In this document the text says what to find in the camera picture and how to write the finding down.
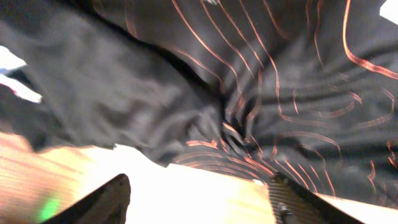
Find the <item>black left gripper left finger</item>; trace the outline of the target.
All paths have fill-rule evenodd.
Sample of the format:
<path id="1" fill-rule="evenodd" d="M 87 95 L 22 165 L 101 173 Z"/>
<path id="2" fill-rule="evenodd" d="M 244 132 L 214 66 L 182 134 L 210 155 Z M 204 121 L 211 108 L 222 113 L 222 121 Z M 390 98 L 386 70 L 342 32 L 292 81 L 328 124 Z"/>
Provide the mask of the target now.
<path id="1" fill-rule="evenodd" d="M 125 224 L 131 186 L 119 174 L 43 224 Z"/>

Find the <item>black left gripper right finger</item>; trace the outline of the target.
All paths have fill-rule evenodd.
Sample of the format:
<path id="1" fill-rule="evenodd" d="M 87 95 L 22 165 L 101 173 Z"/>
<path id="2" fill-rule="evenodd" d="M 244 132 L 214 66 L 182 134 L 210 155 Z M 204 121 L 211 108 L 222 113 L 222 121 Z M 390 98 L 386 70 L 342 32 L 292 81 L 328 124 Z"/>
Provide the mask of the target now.
<path id="1" fill-rule="evenodd" d="M 360 223 L 282 173 L 271 177 L 268 189 L 277 224 Z"/>

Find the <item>black orange patterned jersey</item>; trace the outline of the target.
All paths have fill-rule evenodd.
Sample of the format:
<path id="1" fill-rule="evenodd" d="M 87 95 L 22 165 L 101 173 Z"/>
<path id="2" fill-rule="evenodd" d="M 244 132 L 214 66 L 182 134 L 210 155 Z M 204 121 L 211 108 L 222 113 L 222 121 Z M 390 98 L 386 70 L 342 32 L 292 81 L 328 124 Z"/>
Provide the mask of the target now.
<path id="1" fill-rule="evenodd" d="M 74 145 L 397 207 L 397 25 L 382 1 L 2 1 L 40 105 L 1 91 L 35 151 Z"/>

